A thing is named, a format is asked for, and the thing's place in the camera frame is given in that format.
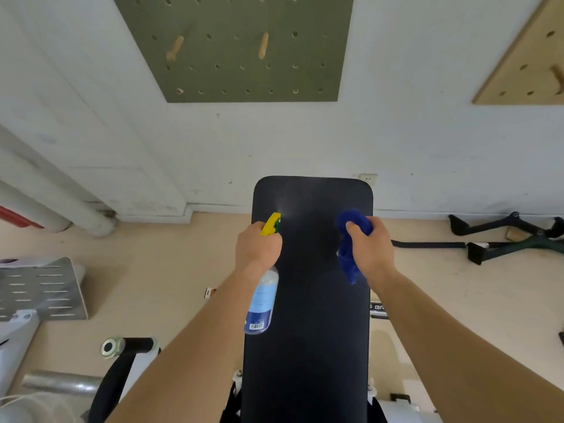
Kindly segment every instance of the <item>person's right arm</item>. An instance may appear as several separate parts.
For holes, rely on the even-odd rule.
[[[352,253],[445,423],[564,421],[564,391],[458,322],[394,265],[379,218],[366,236],[347,224]]]

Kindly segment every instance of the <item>black curved pad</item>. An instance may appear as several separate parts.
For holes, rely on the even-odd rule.
[[[367,421],[370,290],[337,262],[337,215],[372,214],[356,179],[265,177],[252,220],[282,214],[280,282],[270,327],[245,336],[243,423]]]

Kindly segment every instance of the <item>blue cloth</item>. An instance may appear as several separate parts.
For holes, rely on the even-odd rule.
[[[356,262],[352,255],[353,241],[346,227],[348,221],[352,221],[357,226],[359,226],[360,230],[366,235],[372,233],[374,227],[372,227],[372,223],[368,220],[368,218],[366,218],[360,211],[357,211],[356,209],[345,211],[337,218],[337,229],[341,234],[338,256],[339,264],[341,264],[341,268],[345,272],[349,283],[354,284],[356,282],[356,278],[358,276],[362,276],[362,273],[356,266]]]

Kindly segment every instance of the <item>yellow spray trigger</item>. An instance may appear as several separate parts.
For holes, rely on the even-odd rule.
[[[278,233],[281,217],[282,215],[278,212],[274,212],[270,215],[270,218],[266,221],[266,224],[262,228],[261,236],[270,236],[271,234]]]

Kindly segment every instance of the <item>gray metal plate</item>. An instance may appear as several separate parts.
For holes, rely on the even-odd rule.
[[[88,319],[71,260],[0,267],[0,321],[10,320],[16,310],[37,310],[40,320]]]
[[[353,0],[115,2],[168,102],[338,98]]]

